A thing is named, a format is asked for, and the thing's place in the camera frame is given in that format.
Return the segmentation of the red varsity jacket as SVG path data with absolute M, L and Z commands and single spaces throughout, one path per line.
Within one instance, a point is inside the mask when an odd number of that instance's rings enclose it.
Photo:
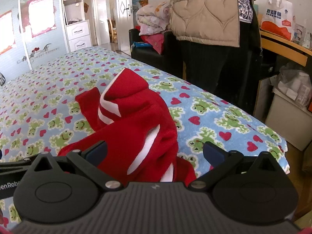
M 63 147 L 59 155 L 107 144 L 98 168 L 126 185 L 129 182 L 182 182 L 196 175 L 178 156 L 177 129 L 164 100 L 130 69 L 123 69 L 103 92 L 97 88 L 76 96 L 93 133 Z

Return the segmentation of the white and orange shopping bag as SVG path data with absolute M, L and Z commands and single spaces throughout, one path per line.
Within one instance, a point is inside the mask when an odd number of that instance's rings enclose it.
M 295 28 L 293 4 L 287 0 L 268 0 L 260 28 L 291 41 Z

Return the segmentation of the pile of folded quilts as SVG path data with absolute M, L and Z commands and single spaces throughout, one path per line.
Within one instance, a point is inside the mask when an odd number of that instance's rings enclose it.
M 158 6 L 148 4 L 136 13 L 136 22 L 140 27 L 139 35 L 153 35 L 170 30 L 170 3 L 163 2 Z

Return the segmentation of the white storage box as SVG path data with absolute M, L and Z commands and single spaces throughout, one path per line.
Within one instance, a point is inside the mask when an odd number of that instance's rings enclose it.
M 300 151 L 311 143 L 311 112 L 273 88 L 274 97 L 265 124 Z

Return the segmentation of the wooden desk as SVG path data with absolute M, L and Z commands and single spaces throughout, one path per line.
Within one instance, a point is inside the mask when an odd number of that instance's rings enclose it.
M 311 65 L 311 50 L 263 30 L 260 30 L 260 36 L 263 49 L 283 56 L 301 66 Z

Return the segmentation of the person in beige jacket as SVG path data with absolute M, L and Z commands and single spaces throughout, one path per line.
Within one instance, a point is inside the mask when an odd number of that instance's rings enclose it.
M 262 54 L 255 0 L 170 0 L 188 82 L 253 113 Z

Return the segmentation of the frog and heart bedspread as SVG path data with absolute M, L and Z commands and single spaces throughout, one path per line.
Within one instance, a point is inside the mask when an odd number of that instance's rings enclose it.
M 287 142 L 256 118 L 183 79 L 100 47 L 61 56 L 1 87 L 2 162 L 43 150 L 56 154 L 91 134 L 75 97 L 94 87 L 104 90 L 123 68 L 139 74 L 164 99 L 177 126 L 179 155 L 196 175 L 211 168 L 200 139 L 250 156 L 269 151 L 290 172 Z

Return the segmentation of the white door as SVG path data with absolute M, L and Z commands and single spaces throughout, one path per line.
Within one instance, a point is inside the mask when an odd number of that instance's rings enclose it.
M 119 49 L 129 56 L 129 30 L 133 28 L 132 0 L 116 0 L 116 29 Z

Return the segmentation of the white drawer cabinet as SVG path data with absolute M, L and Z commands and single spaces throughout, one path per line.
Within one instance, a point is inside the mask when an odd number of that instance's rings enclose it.
M 92 46 L 88 20 L 67 25 L 66 33 L 71 52 Z

